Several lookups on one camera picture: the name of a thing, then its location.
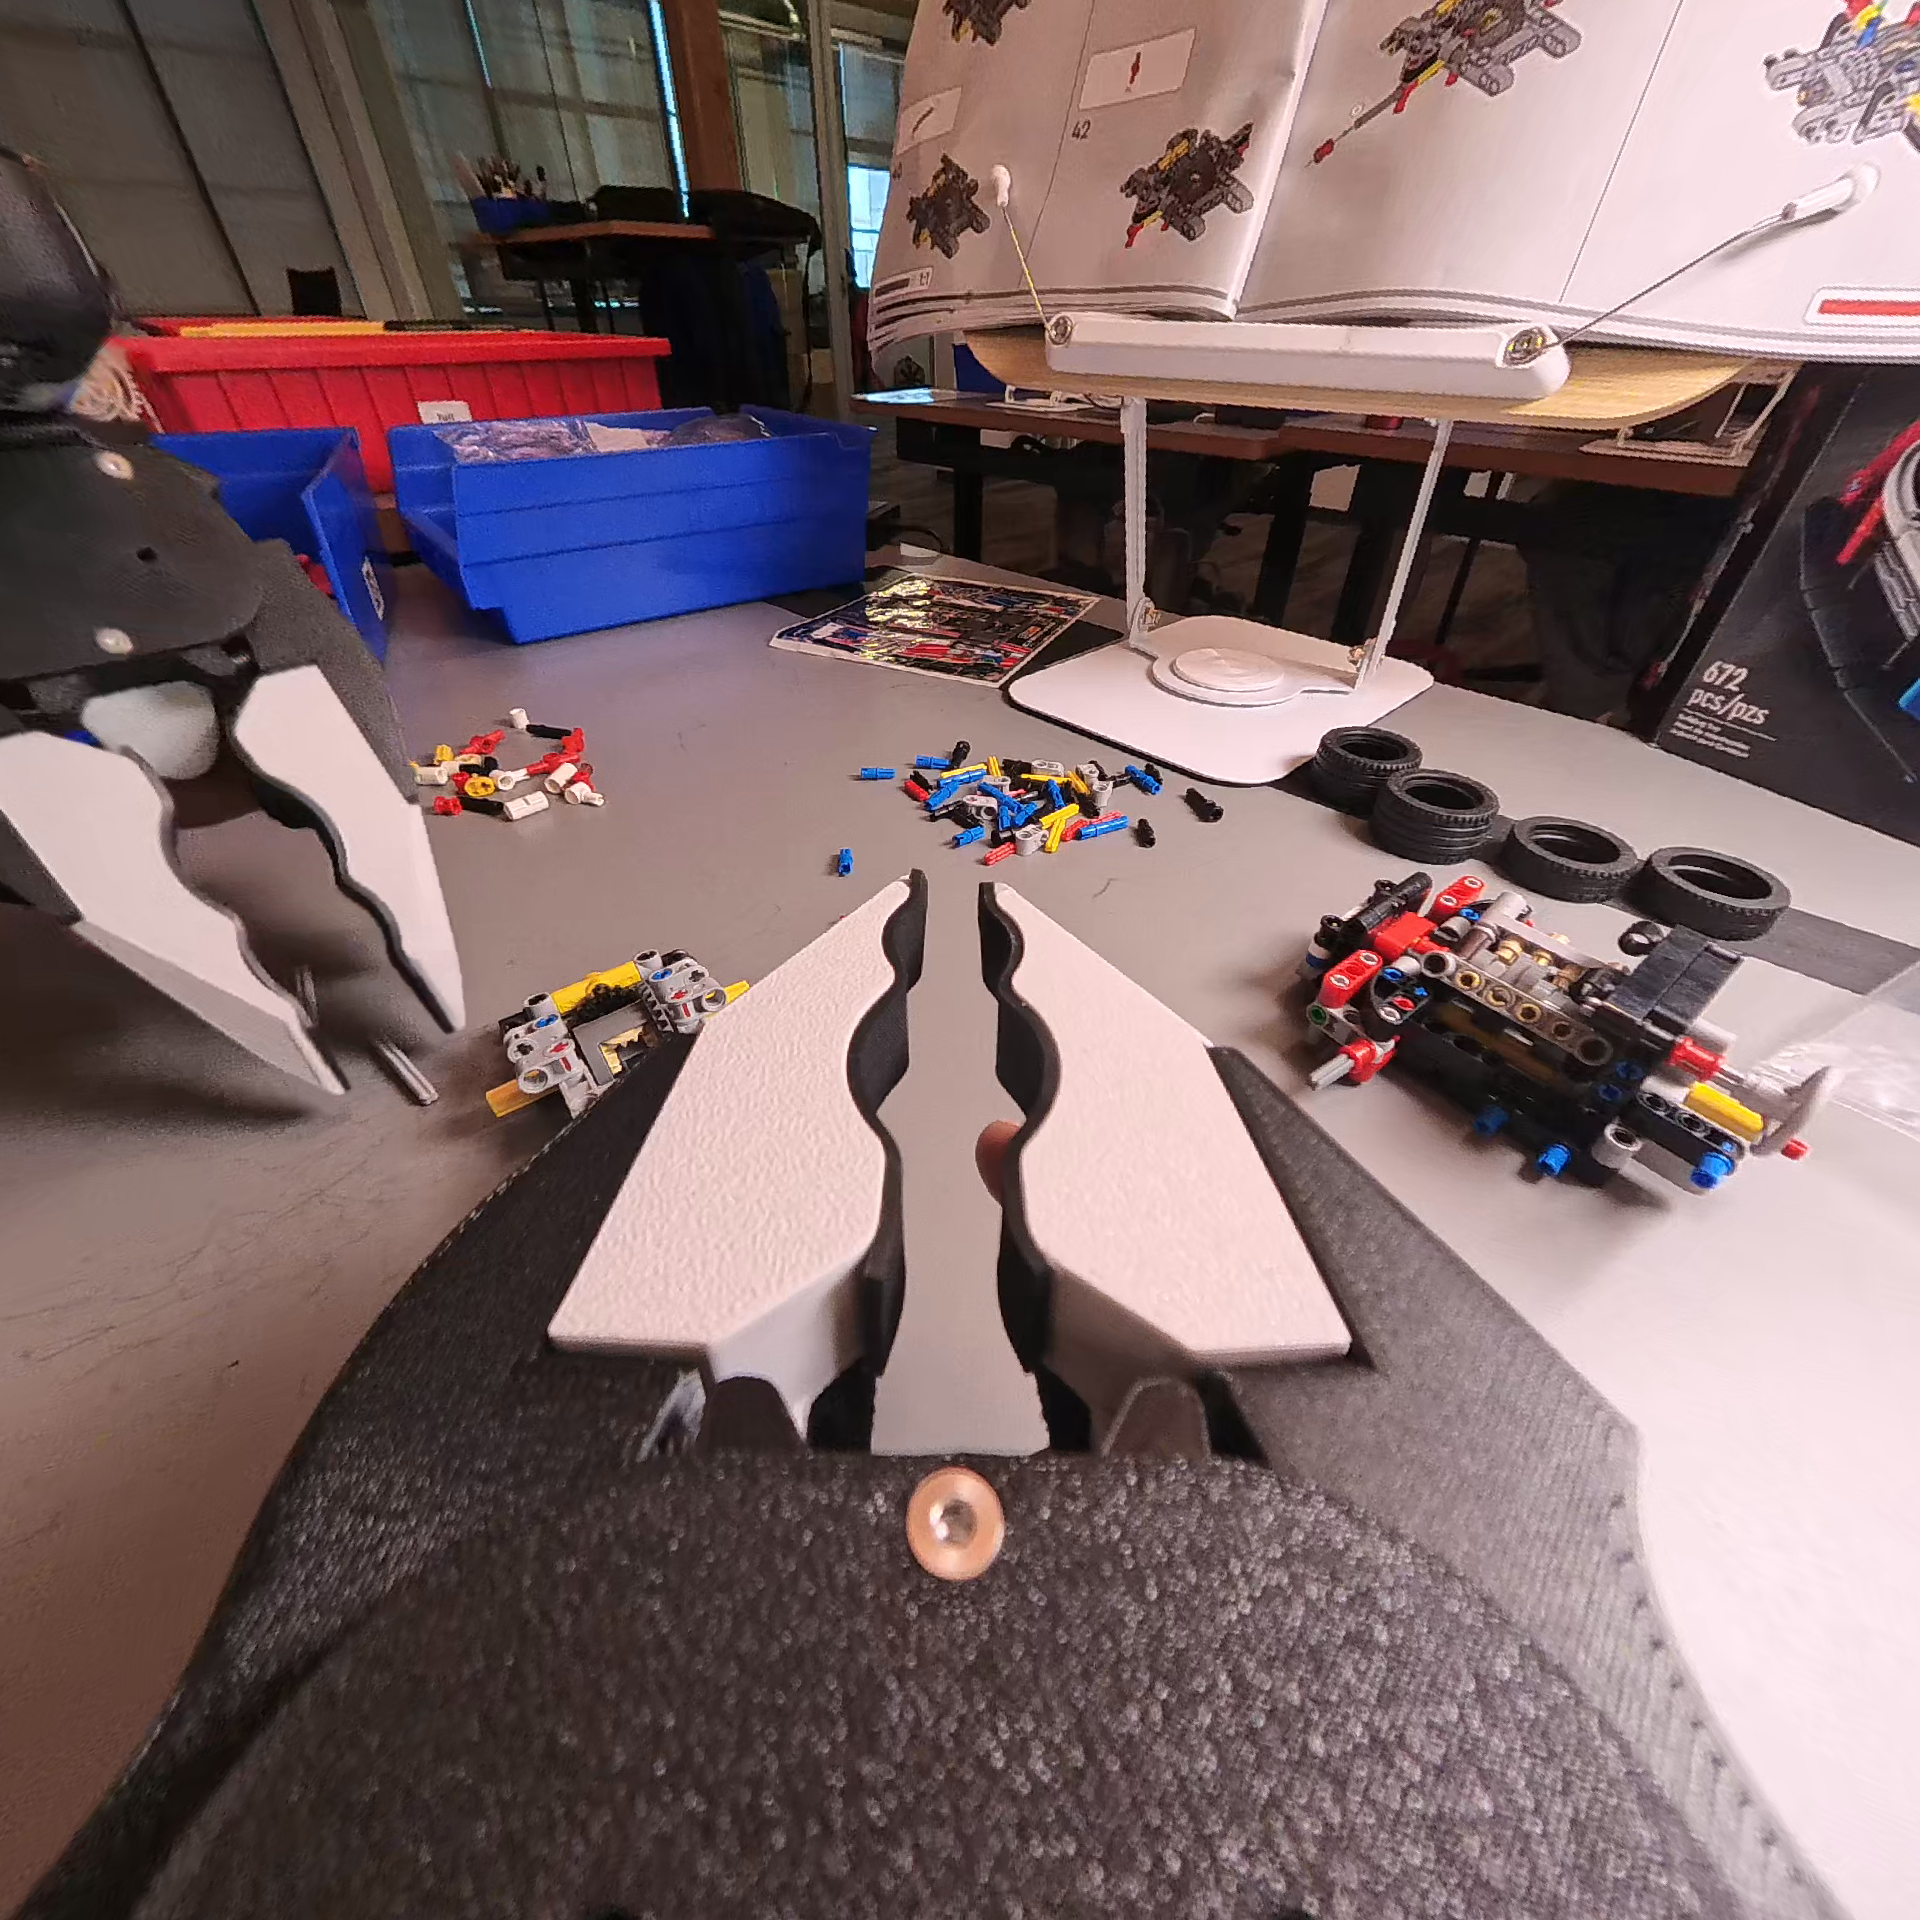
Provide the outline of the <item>clear plastic bag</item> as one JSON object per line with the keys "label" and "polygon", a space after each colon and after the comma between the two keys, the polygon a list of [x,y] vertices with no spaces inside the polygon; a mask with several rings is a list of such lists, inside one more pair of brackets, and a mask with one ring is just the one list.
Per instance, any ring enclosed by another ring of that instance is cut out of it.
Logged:
{"label": "clear plastic bag", "polygon": [[1918,964],[1756,1069],[1776,1085],[1827,1072],[1827,1101],[1918,1139]]}

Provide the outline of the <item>pile of blue yellow lego pins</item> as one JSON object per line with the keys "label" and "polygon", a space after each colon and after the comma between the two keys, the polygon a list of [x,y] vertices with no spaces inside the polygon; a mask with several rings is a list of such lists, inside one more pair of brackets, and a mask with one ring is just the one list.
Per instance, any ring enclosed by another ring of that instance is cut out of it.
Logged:
{"label": "pile of blue yellow lego pins", "polygon": [[1059,856],[1131,840],[1137,805],[1154,801],[1166,778],[1153,762],[1023,758],[974,755],[968,741],[915,757],[891,781],[946,846],[980,867],[1010,857]]}

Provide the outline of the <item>red plastic bin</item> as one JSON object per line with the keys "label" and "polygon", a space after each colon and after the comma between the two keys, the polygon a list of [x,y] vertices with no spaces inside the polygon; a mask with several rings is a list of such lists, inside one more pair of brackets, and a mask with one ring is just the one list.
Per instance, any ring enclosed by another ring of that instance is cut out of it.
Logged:
{"label": "red plastic bin", "polygon": [[119,349],[163,433],[351,428],[368,484],[393,491],[398,425],[650,414],[670,344],[555,329],[215,328]]}

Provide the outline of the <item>small grey yellow lego gear assembly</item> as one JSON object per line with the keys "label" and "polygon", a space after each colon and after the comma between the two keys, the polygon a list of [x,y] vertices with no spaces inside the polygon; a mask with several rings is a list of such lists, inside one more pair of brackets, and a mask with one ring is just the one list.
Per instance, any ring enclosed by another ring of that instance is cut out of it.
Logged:
{"label": "small grey yellow lego gear assembly", "polygon": [[720,986],[689,950],[643,950],[633,960],[538,992],[499,1019],[510,1078],[487,1093],[496,1118],[562,1098],[580,1118],[659,1044],[694,1035],[732,1006],[748,980]]}

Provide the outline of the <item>large blue plastic bin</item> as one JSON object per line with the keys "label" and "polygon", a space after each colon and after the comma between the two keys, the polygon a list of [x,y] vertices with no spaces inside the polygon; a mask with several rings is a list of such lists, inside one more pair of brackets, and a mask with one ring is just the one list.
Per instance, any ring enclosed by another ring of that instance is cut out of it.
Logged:
{"label": "large blue plastic bin", "polygon": [[[583,418],[678,425],[699,414],[714,417],[697,408]],[[458,464],[438,424],[398,425],[398,514],[420,563],[515,643],[858,584],[874,429],[769,408],[740,414],[780,440]]]}

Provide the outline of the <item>pile of red white lego pieces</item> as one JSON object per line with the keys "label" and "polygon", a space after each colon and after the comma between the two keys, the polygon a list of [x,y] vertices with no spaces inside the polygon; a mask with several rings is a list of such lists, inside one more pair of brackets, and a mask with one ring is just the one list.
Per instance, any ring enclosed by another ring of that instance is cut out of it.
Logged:
{"label": "pile of red white lego pieces", "polygon": [[522,826],[562,809],[602,809],[608,797],[587,757],[583,728],[545,724],[524,708],[467,741],[412,758],[420,806],[439,818]]}

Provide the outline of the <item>blue tub of tools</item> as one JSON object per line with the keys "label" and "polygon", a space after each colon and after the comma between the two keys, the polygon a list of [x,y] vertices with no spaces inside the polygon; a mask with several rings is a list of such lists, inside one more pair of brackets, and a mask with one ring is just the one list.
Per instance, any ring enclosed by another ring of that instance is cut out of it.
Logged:
{"label": "blue tub of tools", "polygon": [[476,157],[454,153],[450,168],[460,187],[467,193],[480,233],[508,236],[554,222],[542,165],[529,171],[503,153]]}

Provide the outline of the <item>dark background desk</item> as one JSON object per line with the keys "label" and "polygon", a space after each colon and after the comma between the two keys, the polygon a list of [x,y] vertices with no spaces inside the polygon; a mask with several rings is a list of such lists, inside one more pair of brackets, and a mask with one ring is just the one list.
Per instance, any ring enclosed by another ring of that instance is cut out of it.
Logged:
{"label": "dark background desk", "polygon": [[670,344],[662,398],[729,414],[812,402],[808,270],[823,249],[818,220],[739,187],[602,187],[593,202],[552,202],[554,220],[484,236],[506,278],[569,291],[583,334],[617,331],[608,302],[632,293],[638,329]]}

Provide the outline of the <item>crumpled clear plastic bags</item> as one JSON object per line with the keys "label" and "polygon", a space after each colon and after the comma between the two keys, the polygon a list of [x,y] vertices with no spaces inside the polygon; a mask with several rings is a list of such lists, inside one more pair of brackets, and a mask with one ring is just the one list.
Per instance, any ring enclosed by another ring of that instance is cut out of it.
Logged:
{"label": "crumpled clear plastic bags", "polygon": [[628,450],[752,446],[780,440],[766,420],[745,414],[699,414],[673,425],[617,425],[583,417],[442,424],[432,433],[458,464],[529,464]]}

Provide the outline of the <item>white book stand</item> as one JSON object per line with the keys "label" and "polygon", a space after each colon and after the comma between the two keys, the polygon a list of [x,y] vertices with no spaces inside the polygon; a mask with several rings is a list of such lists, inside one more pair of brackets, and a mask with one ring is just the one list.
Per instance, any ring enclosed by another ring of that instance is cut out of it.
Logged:
{"label": "white book stand", "polygon": [[[998,210],[1040,317],[1047,369],[1121,398],[1122,612],[1116,643],[1009,686],[1015,705],[1114,747],[1224,785],[1271,785],[1303,765],[1330,730],[1375,728],[1433,683],[1392,659],[1455,425],[1512,417],[1567,389],[1574,354],[1544,325],[1178,322],[1047,306],[1014,217],[1014,178],[992,168]],[[1184,380],[1210,400],[1310,400],[1348,411],[1404,398],[1432,420],[1377,633],[1344,654],[1328,640],[1244,616],[1160,619],[1145,589],[1145,404]]]}

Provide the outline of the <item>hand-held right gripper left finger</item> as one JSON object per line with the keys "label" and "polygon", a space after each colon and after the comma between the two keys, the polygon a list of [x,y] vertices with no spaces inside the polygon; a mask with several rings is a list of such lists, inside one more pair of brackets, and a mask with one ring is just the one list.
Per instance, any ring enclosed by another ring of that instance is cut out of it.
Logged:
{"label": "hand-held right gripper left finger", "polygon": [[694,1042],[547,1332],[569,1354],[766,1380],[818,1448],[866,1449],[906,1299],[902,1158],[929,883],[891,880]]}

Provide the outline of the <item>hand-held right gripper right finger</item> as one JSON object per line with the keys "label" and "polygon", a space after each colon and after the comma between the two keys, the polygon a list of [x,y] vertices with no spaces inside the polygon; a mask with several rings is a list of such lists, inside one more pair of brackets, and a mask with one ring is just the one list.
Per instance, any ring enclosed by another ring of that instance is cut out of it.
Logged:
{"label": "hand-held right gripper right finger", "polygon": [[1353,1332],[1211,1042],[1019,892],[979,886],[998,1077],[1000,1313],[1047,1441],[1150,1378],[1344,1361]]}

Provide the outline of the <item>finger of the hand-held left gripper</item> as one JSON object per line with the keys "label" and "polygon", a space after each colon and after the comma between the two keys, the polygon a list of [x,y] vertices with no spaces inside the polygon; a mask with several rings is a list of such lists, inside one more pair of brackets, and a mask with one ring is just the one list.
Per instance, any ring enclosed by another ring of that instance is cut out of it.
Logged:
{"label": "finger of the hand-held left gripper", "polygon": [[382,929],[427,1013],[458,1034],[464,974],[426,818],[321,667],[255,680],[228,734],[252,776],[311,818],[339,886]]}
{"label": "finger of the hand-held left gripper", "polygon": [[255,960],[239,920],[174,859],[174,805],[144,762],[64,737],[3,744],[6,826],[73,930],[262,1061],[327,1096],[344,1077],[299,1001]]}

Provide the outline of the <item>small blue plastic bin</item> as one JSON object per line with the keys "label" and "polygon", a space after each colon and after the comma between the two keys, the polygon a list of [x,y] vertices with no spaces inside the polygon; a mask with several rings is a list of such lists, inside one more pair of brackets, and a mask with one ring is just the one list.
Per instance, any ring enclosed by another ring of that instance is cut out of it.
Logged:
{"label": "small blue plastic bin", "polygon": [[156,434],[151,443],[209,473],[252,540],[288,545],[374,659],[387,659],[393,569],[354,429],[284,425]]}

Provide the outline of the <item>black lego set box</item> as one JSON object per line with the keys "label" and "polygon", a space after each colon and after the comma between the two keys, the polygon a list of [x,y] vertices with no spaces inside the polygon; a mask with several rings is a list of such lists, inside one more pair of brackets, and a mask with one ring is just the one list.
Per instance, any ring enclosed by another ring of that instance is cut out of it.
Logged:
{"label": "black lego set box", "polygon": [[1651,741],[1918,843],[1918,370],[1811,385],[1652,690]]}

